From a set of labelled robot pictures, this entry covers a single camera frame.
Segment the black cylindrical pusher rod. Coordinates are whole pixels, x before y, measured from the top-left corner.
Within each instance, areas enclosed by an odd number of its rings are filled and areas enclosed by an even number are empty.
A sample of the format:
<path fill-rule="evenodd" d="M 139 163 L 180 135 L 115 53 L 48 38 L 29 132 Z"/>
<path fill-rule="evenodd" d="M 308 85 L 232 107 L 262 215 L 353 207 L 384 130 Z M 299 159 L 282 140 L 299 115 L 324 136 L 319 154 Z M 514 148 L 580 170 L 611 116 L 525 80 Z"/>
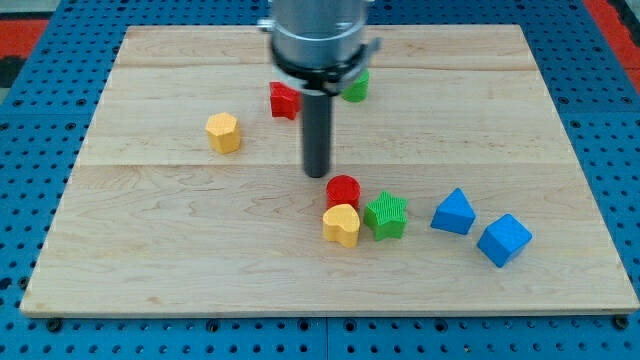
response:
<path fill-rule="evenodd" d="M 302 96 L 303 169 L 311 178 L 329 172 L 332 135 L 332 99 L 326 95 Z"/>

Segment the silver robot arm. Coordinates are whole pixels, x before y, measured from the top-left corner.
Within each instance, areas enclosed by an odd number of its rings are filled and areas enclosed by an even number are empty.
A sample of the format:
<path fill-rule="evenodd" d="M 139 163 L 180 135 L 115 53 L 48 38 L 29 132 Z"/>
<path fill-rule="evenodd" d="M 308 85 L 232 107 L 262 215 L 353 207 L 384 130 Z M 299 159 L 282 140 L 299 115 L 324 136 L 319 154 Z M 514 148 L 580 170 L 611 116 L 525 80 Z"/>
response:
<path fill-rule="evenodd" d="M 366 0 L 271 0 L 257 27 L 270 35 L 271 59 L 282 82 L 301 92 L 305 174 L 329 173 L 333 99 L 350 87 L 380 50 L 364 38 Z"/>

